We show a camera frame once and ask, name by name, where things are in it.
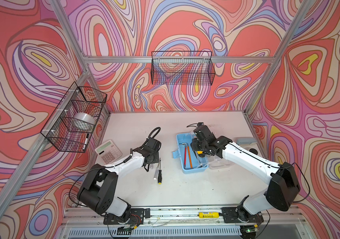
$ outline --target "black wire mesh basket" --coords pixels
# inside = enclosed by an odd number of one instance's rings
[[[211,51],[151,52],[152,84],[212,85],[215,68]]]
[[[106,98],[107,94],[97,89],[77,86],[53,126],[44,130],[47,124],[45,123],[41,133],[58,151],[84,153],[100,118]]]

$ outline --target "yellow cylinder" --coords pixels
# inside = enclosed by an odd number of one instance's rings
[[[202,212],[199,213],[199,218],[218,218],[219,213],[216,212]]]

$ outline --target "colorful wall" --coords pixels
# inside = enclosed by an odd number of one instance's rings
[[[316,1],[250,117],[268,157],[303,170],[317,238],[340,239],[340,0]]]
[[[81,72],[49,1],[0,1],[0,190]],[[53,237],[104,122],[84,154],[46,147],[2,217],[0,238]]]
[[[63,4],[85,55],[146,56],[211,50],[273,56],[299,0],[105,1]],[[90,64],[111,111],[243,110],[265,64],[215,64],[213,86],[153,86],[151,64]]]

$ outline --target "robotic arm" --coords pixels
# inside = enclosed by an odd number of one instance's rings
[[[192,140],[191,148],[193,151],[202,151],[200,156],[217,155],[233,161],[268,184],[267,189],[243,198],[236,208],[238,218],[242,222],[249,221],[262,210],[276,208],[285,212],[289,209],[300,191],[300,184],[291,164],[284,162],[280,165],[266,160],[243,149],[227,137],[215,138],[203,123],[197,124],[194,133],[196,138]]]
[[[160,127],[155,128],[141,147],[130,149],[128,156],[113,164],[94,165],[82,183],[77,199],[98,214],[112,213],[126,222],[130,217],[131,206],[119,197],[114,197],[118,177],[124,177],[145,165],[148,165],[147,169],[144,168],[148,172],[150,164],[159,162],[161,142],[154,137],[160,130]]]

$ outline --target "white table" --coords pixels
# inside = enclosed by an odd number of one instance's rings
[[[103,142],[111,139],[124,156],[130,153],[130,148],[141,146],[158,126],[161,131],[155,139],[162,143],[159,151],[162,184],[153,180],[157,164],[149,172],[141,167],[118,178],[115,195],[136,207],[238,204],[245,196],[267,187],[239,165],[184,174],[179,158],[172,158],[172,152],[177,150],[176,134],[192,131],[194,127],[186,126],[197,122],[204,122],[216,137],[253,137],[242,112],[111,114]],[[96,163],[104,165],[100,158]]]

